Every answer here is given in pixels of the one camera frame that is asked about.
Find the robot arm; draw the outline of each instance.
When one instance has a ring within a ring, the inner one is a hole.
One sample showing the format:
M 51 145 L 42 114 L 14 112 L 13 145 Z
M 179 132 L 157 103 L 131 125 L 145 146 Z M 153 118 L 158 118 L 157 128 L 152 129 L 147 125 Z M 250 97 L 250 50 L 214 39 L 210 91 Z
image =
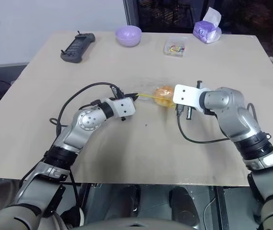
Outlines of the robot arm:
M 242 93 L 225 87 L 212 91 L 177 85 L 173 101 L 200 112 L 216 113 L 221 130 L 235 144 L 251 171 L 248 181 L 254 195 L 265 202 L 262 225 L 273 230 L 273 145 L 245 108 Z
M 60 182 L 68 177 L 91 134 L 108 118 L 133 115 L 136 98 L 136 94 L 129 94 L 123 99 L 105 99 L 78 111 L 22 185 L 14 204 L 0 211 L 0 230 L 36 230 L 42 217 L 53 215 L 65 191 Z

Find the clear plastic box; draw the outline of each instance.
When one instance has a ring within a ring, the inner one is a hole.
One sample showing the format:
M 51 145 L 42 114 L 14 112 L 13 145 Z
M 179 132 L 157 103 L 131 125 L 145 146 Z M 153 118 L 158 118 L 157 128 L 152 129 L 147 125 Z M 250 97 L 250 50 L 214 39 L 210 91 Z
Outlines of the clear plastic box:
M 165 55 L 183 57 L 186 49 L 186 37 L 171 36 L 166 40 L 163 53 Z

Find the wooden table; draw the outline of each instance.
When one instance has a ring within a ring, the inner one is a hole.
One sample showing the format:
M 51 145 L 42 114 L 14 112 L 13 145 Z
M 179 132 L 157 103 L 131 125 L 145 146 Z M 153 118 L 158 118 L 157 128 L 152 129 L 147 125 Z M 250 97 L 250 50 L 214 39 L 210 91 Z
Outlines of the wooden table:
M 125 93 L 152 93 L 164 84 L 221 86 L 242 91 L 253 102 L 263 131 L 273 143 L 273 64 L 258 39 L 222 35 L 206 45 L 186 36 L 183 58 L 163 54 L 170 34 L 143 33 L 131 48 L 119 45 L 113 33 L 96 32 L 79 64 L 64 62 L 60 50 L 75 32 L 52 35 L 0 101 L 0 177 L 20 179 L 45 153 L 55 138 L 50 117 L 82 87 L 108 81 Z M 110 97 L 98 86 L 73 100 L 64 112 L 68 124 L 77 109 Z M 198 145 L 179 133 L 174 109 L 138 100 L 136 113 L 122 122 L 110 119 L 90 138 L 72 170 L 75 180 L 91 183 L 248 185 L 248 170 L 230 141 Z M 196 140 L 222 138 L 214 117 L 194 112 L 182 118 L 186 134 Z

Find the gray floor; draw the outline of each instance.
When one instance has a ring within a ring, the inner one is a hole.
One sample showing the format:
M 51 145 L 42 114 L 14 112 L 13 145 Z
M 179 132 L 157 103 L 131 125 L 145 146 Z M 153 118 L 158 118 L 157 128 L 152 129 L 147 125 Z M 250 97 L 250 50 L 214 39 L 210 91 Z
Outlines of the gray floor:
M 91 188 L 88 203 L 85 208 L 85 223 L 93 223 L 103 220 L 110 202 L 116 196 L 116 193 L 123 188 L 123 184 L 103 184 L 101 187 Z M 158 218 L 171 220 L 171 208 L 168 203 L 168 194 L 175 185 L 146 185 L 141 187 L 141 203 L 138 217 L 140 218 Z M 197 208 L 201 229 L 204 229 L 202 214 L 205 206 L 210 202 L 210 188 L 208 186 L 183 185 Z M 213 229 L 211 209 L 208 208 L 205 215 L 208 230 Z
M 93 223 L 104 219 L 107 208 L 115 194 L 126 185 L 103 184 L 92 188 L 85 208 L 85 223 Z M 141 185 L 142 195 L 138 217 L 171 219 L 171 208 L 168 203 L 168 193 L 175 185 Z M 203 210 L 212 199 L 212 188 L 208 186 L 183 185 L 194 199 L 200 220 L 203 225 Z M 253 198 L 249 187 L 225 189 L 225 201 L 230 230 L 256 230 L 258 224 L 253 215 L 259 205 Z M 217 230 L 218 221 L 215 202 L 207 209 L 204 221 L 207 230 Z

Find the black remote control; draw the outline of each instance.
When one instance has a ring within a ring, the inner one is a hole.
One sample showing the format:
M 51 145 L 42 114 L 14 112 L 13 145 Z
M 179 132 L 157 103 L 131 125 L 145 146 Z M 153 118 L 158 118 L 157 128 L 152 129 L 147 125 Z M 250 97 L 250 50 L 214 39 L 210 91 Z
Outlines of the black remote control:
M 64 61 L 79 63 L 82 61 L 82 55 L 88 46 L 95 41 L 94 34 L 81 34 L 74 37 L 73 42 L 67 47 L 65 51 L 61 50 L 60 57 Z

